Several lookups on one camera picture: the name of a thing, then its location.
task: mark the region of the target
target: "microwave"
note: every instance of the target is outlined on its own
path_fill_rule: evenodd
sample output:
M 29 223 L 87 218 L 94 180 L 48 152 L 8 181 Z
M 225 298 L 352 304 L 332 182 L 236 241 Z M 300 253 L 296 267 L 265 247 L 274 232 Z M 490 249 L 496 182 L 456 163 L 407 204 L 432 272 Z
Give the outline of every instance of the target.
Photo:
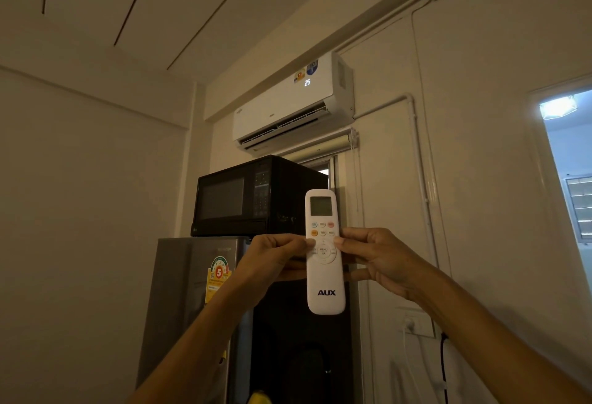
M 264 156 L 199 178 L 191 236 L 304 235 L 304 198 L 327 175 Z

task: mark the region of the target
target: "wall-mounted air conditioner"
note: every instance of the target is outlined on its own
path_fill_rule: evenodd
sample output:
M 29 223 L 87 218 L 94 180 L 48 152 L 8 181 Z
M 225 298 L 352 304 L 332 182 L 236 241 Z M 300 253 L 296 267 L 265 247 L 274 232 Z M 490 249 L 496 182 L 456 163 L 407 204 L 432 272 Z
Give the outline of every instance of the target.
M 255 156 L 353 122 L 353 72 L 327 53 L 234 112 L 237 147 Z

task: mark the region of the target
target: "light fixture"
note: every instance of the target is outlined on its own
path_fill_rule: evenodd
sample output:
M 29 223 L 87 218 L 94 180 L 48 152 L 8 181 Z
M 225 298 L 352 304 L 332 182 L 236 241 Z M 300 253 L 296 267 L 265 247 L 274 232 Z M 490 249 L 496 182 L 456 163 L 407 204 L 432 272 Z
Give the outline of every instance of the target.
M 554 100 L 541 103 L 541 114 L 543 120 L 550 120 L 552 118 L 559 118 L 567 116 L 578 109 L 574 96 L 556 98 Z

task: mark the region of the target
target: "microwave control panel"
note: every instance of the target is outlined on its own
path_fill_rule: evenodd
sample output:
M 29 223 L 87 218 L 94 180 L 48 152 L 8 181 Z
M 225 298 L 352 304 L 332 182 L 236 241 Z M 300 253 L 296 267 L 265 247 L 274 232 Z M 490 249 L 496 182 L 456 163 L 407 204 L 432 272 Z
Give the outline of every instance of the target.
M 267 217 L 269 209 L 270 171 L 255 173 L 255 192 L 253 193 L 253 217 Z

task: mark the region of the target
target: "remote control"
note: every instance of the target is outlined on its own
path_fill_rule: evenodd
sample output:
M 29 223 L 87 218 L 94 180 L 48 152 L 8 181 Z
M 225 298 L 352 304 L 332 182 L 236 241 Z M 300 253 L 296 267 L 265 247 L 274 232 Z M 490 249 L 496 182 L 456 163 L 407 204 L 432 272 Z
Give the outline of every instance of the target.
M 318 315 L 345 310 L 345 286 L 341 251 L 333 243 L 339 235 L 337 200 L 329 189 L 306 192 L 306 236 L 317 241 L 306 255 L 308 308 Z

